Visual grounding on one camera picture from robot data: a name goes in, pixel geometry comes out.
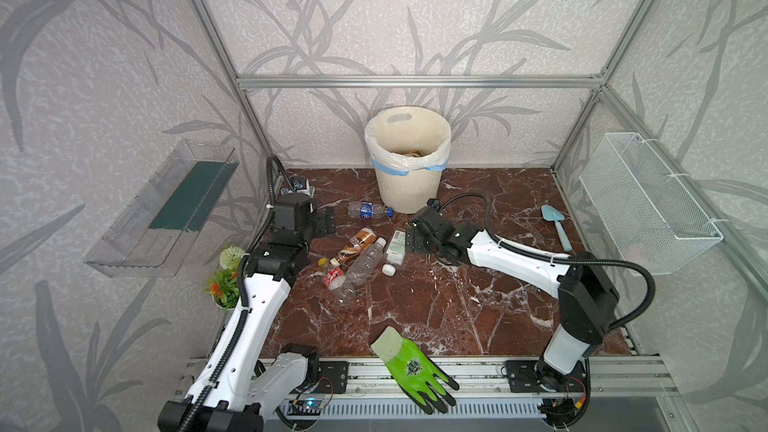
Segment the blue label bottle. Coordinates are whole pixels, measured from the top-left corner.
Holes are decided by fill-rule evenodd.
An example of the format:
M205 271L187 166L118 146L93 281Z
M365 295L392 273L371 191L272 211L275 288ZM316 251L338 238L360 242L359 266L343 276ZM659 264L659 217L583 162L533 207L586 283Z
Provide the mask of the blue label bottle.
M364 220L373 220L380 218L392 218L394 211L392 208L378 203L351 201L347 205L347 213L350 217Z

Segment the clear unlabelled plastic bottle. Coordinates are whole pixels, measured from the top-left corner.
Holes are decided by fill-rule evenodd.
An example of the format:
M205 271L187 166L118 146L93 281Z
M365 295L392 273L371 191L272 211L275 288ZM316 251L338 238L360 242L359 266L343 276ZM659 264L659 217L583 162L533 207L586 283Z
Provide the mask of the clear unlabelled plastic bottle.
M347 271L347 279L353 286L362 285L375 271L383 259L385 247L386 240L379 237L360 253Z

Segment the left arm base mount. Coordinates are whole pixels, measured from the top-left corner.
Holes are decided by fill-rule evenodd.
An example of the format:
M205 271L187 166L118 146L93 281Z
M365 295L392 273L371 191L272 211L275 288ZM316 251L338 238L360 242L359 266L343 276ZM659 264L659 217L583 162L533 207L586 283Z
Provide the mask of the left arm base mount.
M322 359L314 346L288 344L284 346L273 363L267 368L287 365L287 360L298 360L299 368L278 373L278 385L293 385L290 395L299 393L345 393L349 379L350 362L346 360Z

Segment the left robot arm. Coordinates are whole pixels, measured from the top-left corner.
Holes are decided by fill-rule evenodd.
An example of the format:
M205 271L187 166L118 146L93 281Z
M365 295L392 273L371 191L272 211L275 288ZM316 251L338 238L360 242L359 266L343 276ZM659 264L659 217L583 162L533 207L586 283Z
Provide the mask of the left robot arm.
M288 345L271 366L256 370L277 313L309 262L312 241L336 230L333 210L318 209L307 187L291 184L277 193L274 175L285 172L277 156L267 158L268 213L236 269L239 300L185 397L161 410L162 431L261 431L290 392L319 380L312 346Z

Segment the Nescafe bottle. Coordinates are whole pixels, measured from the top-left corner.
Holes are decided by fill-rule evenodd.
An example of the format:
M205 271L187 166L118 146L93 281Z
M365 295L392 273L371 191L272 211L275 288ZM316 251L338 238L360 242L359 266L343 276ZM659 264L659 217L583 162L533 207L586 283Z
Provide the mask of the Nescafe bottle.
M370 228L362 228L353 235L348 243L334 256L330 263L332 266L341 266L358 257L361 252L373 244L377 235Z

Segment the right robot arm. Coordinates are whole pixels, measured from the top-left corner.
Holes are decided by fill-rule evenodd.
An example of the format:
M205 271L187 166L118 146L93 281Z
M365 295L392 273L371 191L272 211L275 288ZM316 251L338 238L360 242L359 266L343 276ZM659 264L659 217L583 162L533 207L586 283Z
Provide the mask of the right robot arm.
M450 222L443 209L464 198L485 202L483 226ZM562 382L577 364L603 344L610 332L642 316L656 295L652 274L642 265L600 259L589 252L575 256L546 252L498 236L490 227L492 201L478 192L454 196L442 203L427 201L408 220L406 251L431 254L449 265L467 264L511 276L535 286L558 301L559 325L536 364L539 381ZM608 267L639 274L646 292L630 312L617 318L620 294L608 277Z

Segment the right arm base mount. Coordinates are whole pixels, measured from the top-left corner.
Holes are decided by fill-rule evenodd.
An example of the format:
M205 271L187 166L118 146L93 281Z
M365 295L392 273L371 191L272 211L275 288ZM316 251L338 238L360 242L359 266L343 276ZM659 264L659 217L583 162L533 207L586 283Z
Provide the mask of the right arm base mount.
M573 370L561 373L542 359L506 360L501 367L513 393L584 393L588 389L589 373L585 362L576 362Z

